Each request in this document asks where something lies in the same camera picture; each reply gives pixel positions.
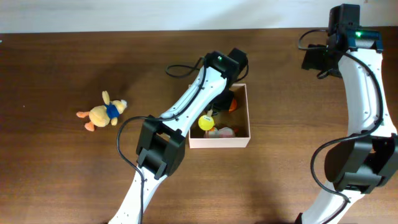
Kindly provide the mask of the yellow plush duck blue vest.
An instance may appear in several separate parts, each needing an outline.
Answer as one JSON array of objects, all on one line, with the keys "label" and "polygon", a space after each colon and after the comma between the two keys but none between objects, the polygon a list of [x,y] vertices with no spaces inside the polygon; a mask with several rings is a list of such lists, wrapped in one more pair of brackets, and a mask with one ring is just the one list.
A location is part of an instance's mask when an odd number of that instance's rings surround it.
[{"label": "yellow plush duck blue vest", "polygon": [[85,129],[95,131],[95,127],[103,128],[109,124],[117,125],[119,116],[127,108],[126,100],[110,100],[109,93],[102,91],[103,104],[95,106],[89,111],[78,111],[78,118],[89,118],[85,123]]}]

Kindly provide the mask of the pink duck toy with hat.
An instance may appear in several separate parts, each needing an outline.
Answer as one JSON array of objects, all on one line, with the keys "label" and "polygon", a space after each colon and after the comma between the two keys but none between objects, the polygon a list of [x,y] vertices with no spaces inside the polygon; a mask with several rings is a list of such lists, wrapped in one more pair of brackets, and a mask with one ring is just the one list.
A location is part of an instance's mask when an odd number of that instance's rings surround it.
[{"label": "pink duck toy with hat", "polygon": [[235,138],[239,129],[224,127],[218,129],[213,127],[212,129],[205,131],[204,138]]}]

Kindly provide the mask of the yellow wooden rattle drum toy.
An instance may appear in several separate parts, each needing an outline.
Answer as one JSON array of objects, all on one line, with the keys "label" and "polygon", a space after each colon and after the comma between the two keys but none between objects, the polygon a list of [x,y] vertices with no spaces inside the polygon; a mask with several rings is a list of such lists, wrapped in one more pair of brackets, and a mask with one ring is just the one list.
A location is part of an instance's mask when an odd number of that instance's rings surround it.
[{"label": "yellow wooden rattle drum toy", "polygon": [[212,114],[213,110],[209,110],[206,114],[204,114],[198,119],[198,126],[201,130],[209,131],[215,126]]}]

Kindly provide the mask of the orange round perforated puck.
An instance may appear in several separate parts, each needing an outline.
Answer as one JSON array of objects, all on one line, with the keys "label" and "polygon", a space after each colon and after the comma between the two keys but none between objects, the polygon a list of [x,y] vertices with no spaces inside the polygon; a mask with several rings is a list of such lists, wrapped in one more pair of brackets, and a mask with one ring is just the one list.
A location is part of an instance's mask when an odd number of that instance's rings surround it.
[{"label": "orange round perforated puck", "polygon": [[233,98],[233,100],[232,100],[232,102],[230,104],[228,112],[232,113],[233,111],[235,111],[237,109],[237,107],[238,107],[238,103],[237,103],[236,99]]}]

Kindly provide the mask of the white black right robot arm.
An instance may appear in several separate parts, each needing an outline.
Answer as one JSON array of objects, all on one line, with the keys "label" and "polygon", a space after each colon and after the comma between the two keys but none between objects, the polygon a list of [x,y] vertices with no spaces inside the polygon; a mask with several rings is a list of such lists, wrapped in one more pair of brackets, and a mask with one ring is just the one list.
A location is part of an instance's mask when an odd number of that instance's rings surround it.
[{"label": "white black right robot arm", "polygon": [[382,83],[382,37],[359,22],[358,5],[333,7],[326,44],[304,49],[304,70],[344,81],[348,133],[322,145],[326,182],[313,205],[296,218],[300,224],[338,223],[355,202],[386,185],[397,171],[397,130]]}]

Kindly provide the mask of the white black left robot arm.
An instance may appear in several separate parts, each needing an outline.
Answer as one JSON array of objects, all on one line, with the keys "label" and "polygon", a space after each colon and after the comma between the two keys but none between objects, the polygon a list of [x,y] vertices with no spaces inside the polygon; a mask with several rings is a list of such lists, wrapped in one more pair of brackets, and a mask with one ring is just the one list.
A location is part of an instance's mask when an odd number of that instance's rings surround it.
[{"label": "white black left robot arm", "polygon": [[246,52],[234,48],[228,55],[214,51],[199,59],[198,75],[180,99],[158,118],[143,116],[137,143],[137,161],[121,158],[136,171],[132,184],[110,223],[142,223],[144,212],[159,185],[171,176],[185,156],[186,136],[205,110],[228,109],[227,96],[249,69]]}]

